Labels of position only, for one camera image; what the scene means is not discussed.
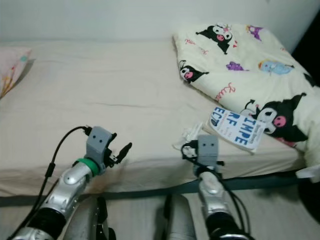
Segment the book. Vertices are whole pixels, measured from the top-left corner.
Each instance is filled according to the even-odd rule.
[[[254,153],[259,146],[265,126],[264,122],[250,116],[216,107],[204,130],[210,134],[218,134],[241,149]]]

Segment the mattress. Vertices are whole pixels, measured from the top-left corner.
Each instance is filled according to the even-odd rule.
[[[177,142],[186,128],[206,121],[217,103],[182,83],[172,41],[2,42],[32,48],[23,79],[0,100],[0,196],[36,195],[54,150],[71,128],[116,132],[115,154],[132,142],[127,158],[96,177],[86,192],[168,188],[193,181],[192,165]],[[75,132],[57,158],[51,185],[85,154]],[[219,140],[224,178],[304,167],[301,154],[264,135],[251,154]]]

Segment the green ring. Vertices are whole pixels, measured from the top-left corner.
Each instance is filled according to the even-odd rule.
[[[93,177],[99,174],[99,168],[92,160],[88,158],[79,158],[77,161],[87,165],[90,168]]]

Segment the black wire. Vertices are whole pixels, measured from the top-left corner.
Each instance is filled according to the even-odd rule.
[[[184,147],[190,147],[189,143],[185,143],[182,147],[181,147],[181,153],[182,155],[184,156],[184,158],[186,160],[188,160],[189,162],[197,165],[198,167],[201,167],[201,168],[205,168],[207,171],[209,171],[210,173],[212,173],[217,179],[218,181],[221,183],[221,185],[223,186],[223,188],[226,190],[226,192],[229,194],[233,204],[234,204],[234,207],[235,207],[235,210],[237,212],[237,215],[238,215],[238,218],[239,218],[239,221],[240,221],[240,225],[241,225],[241,228],[244,232],[246,232],[246,229],[245,229],[245,223],[244,223],[244,219],[243,219],[243,216],[242,216],[242,213],[240,211],[240,208],[239,208],[239,205],[238,205],[238,202],[240,203],[241,207],[243,208],[243,211],[245,213],[245,217],[246,217],[246,223],[247,223],[247,232],[249,234],[251,234],[251,225],[250,225],[250,218],[249,218],[249,214],[248,214],[248,211],[247,211],[247,208],[245,206],[245,204],[242,202],[242,200],[234,193],[232,192],[232,190],[224,183],[224,180],[212,169],[208,168],[206,165],[203,165],[199,162],[197,162],[196,160],[194,160],[193,158],[190,158],[190,157],[187,157],[184,153],[183,153],[183,149]]]
[[[54,154],[53,154],[53,157],[52,157],[52,160],[50,162],[50,164],[54,164],[55,163],[55,160],[56,160],[56,156],[57,156],[57,153],[62,145],[62,143],[64,142],[64,140],[71,134],[73,133],[74,131],[78,130],[78,129],[83,129],[83,130],[86,130],[87,127],[86,126],[77,126],[73,129],[71,129],[70,131],[68,131],[64,136],[63,138],[60,140],[58,146],[56,147],[55,151],[54,151]],[[48,166],[48,169],[46,171],[46,174],[45,174],[45,178],[42,182],[42,186],[41,186],[41,189],[39,191],[39,194],[37,195],[37,198],[32,206],[32,209],[30,210],[30,212],[28,213],[28,215],[25,217],[25,219],[22,221],[22,223],[16,228],[16,230],[13,232],[13,234],[11,236],[9,236],[7,238],[7,240],[11,240],[15,237],[15,235],[18,233],[18,231],[23,228],[24,226],[27,225],[27,223],[30,221],[30,219],[32,218],[32,216],[34,215],[34,213],[39,209],[39,207],[42,205],[42,203],[45,201],[45,199],[47,198],[47,196],[52,192],[52,190],[54,189],[54,187],[56,186],[56,184],[58,183],[58,179],[55,181],[55,183],[53,184],[53,186],[51,187],[50,191],[48,192],[48,194],[46,195],[46,197],[42,200],[42,202],[40,203],[40,200],[41,200],[41,197],[43,195],[43,192],[45,190],[45,187],[47,185],[47,182],[48,182],[48,179],[49,177],[51,177],[51,175],[47,175],[48,173],[48,170],[49,168],[52,167],[51,165]]]

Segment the pillow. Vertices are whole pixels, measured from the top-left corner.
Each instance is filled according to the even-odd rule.
[[[0,99],[14,87],[30,53],[26,47],[0,47]]]
[[[190,26],[174,35],[180,75],[226,109],[320,164],[320,95],[307,71],[263,27]]]

